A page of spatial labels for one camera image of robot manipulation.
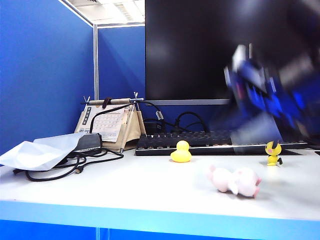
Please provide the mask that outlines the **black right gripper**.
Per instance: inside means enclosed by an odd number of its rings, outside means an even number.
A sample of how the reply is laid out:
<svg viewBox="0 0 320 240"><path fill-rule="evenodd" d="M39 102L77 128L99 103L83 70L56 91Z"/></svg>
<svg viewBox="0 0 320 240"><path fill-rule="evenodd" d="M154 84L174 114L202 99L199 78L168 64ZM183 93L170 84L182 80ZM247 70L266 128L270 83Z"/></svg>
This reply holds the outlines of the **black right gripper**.
<svg viewBox="0 0 320 240"><path fill-rule="evenodd" d="M252 45L239 44L224 67L224 77L239 107L262 107L299 134L312 134L312 100L320 99L320 49L303 53L278 71L280 86L258 61Z"/></svg>

